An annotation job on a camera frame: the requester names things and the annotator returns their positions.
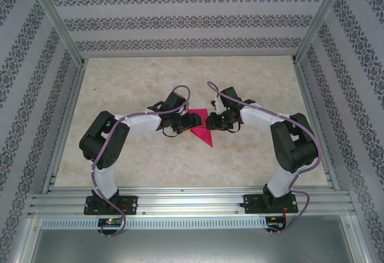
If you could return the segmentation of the pink paper sheet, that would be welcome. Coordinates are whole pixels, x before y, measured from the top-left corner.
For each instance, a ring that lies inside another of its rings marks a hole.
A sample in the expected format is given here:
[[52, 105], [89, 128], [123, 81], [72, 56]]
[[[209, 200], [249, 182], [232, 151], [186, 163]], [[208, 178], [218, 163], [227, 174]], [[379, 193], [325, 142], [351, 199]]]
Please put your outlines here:
[[205, 121], [208, 118], [208, 110], [207, 109], [189, 109], [189, 113], [198, 114], [202, 120], [202, 125], [192, 128], [190, 132], [208, 144], [210, 147], [213, 147], [212, 135], [211, 131], [206, 128]]

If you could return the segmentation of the grey metal sheet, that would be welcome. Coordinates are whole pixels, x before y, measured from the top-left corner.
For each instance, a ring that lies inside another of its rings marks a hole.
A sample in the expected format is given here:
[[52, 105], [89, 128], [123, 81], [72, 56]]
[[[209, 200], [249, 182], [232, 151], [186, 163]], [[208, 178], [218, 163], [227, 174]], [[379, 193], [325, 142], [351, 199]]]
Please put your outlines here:
[[373, 263], [346, 216], [305, 216], [282, 234], [263, 229], [95, 229], [27, 227], [19, 263]]

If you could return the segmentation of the aluminium mounting rail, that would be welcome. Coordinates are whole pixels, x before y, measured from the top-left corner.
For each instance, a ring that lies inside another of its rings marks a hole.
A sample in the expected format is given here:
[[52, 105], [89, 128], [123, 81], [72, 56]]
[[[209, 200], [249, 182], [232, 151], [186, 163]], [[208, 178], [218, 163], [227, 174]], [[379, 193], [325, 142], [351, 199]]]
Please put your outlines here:
[[[348, 191], [331, 186], [297, 187], [297, 205], [306, 215], [355, 214], [355, 204]], [[260, 187], [152, 188], [121, 187], [121, 195], [137, 196], [139, 217], [219, 217], [242, 216], [243, 196], [259, 194]], [[82, 217], [89, 187], [52, 187], [47, 194], [32, 197], [29, 217]]]

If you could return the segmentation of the aluminium side rail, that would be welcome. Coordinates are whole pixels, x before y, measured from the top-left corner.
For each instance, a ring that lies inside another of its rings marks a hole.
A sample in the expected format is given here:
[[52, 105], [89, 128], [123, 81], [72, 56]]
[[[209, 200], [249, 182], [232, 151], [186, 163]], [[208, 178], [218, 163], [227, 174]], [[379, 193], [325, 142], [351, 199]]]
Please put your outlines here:
[[330, 185], [334, 188], [335, 191], [340, 191], [340, 185], [337, 180], [337, 176], [332, 165], [332, 160], [326, 146], [325, 139], [323, 137], [322, 129], [320, 128], [319, 120], [317, 119], [316, 110], [311, 98], [310, 91], [308, 89], [307, 83], [305, 81], [304, 74], [302, 72], [301, 66], [297, 62], [293, 62], [293, 68], [298, 80], [298, 84], [301, 90], [302, 98], [305, 104], [305, 108], [308, 113], [309, 121], [311, 128], [320, 144], [320, 149], [322, 152], [322, 165], [326, 177], [330, 180]]
[[80, 89], [82, 86], [88, 61], [89, 59], [85, 59], [83, 61], [82, 65], [79, 67], [76, 75], [74, 76], [71, 92], [69, 93], [67, 104], [65, 107], [65, 113], [63, 115], [61, 126], [59, 128], [59, 133], [56, 138], [55, 148], [49, 160], [49, 167], [47, 169], [46, 176], [44, 177], [43, 181], [44, 184], [41, 187], [42, 194], [48, 193], [51, 181], [53, 177], [56, 176], [58, 173], [58, 169], [64, 152], [65, 143], [67, 141], [70, 125], [73, 119], [77, 100], [79, 98]]

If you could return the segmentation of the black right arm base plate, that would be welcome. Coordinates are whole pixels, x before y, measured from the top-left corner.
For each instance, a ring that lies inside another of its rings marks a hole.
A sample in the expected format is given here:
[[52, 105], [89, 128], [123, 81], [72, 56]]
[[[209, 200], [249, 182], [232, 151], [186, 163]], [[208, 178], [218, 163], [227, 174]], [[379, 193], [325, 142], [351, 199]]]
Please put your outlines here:
[[246, 214], [274, 214], [297, 213], [298, 206], [296, 197], [292, 193], [288, 193], [280, 198], [274, 198], [269, 194], [253, 194], [244, 195], [244, 202], [240, 204], [244, 208]]

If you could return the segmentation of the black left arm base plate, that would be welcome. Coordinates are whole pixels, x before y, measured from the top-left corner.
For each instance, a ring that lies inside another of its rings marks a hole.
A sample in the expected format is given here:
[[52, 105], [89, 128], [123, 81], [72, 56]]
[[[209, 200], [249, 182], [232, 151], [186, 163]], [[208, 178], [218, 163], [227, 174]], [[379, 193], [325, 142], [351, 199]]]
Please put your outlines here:
[[[113, 196], [109, 201], [125, 215], [136, 215], [137, 196]], [[119, 215], [120, 212], [108, 204], [104, 199], [95, 195], [88, 196], [83, 210], [85, 215]]]

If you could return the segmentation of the aluminium frame post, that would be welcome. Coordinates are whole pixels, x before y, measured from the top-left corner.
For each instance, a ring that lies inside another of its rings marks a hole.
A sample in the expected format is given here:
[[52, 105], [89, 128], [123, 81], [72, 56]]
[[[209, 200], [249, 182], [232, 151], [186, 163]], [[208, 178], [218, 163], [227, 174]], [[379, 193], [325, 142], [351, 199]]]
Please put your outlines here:
[[38, 0], [46, 12], [51, 24], [56, 29], [58, 35], [63, 41], [66, 49], [73, 58], [75, 64], [79, 67], [82, 66], [85, 59], [80, 54], [78, 47], [76, 46], [75, 41], [73, 40], [66, 24], [64, 23], [63, 18], [61, 17], [58, 9], [56, 8], [53, 0]]
[[326, 19], [334, 2], [335, 0], [323, 0], [321, 2], [295, 54], [292, 56], [294, 65], [298, 65], [298, 62], [306, 54], [311, 42], [314, 40], [314, 37], [320, 29], [323, 21]]

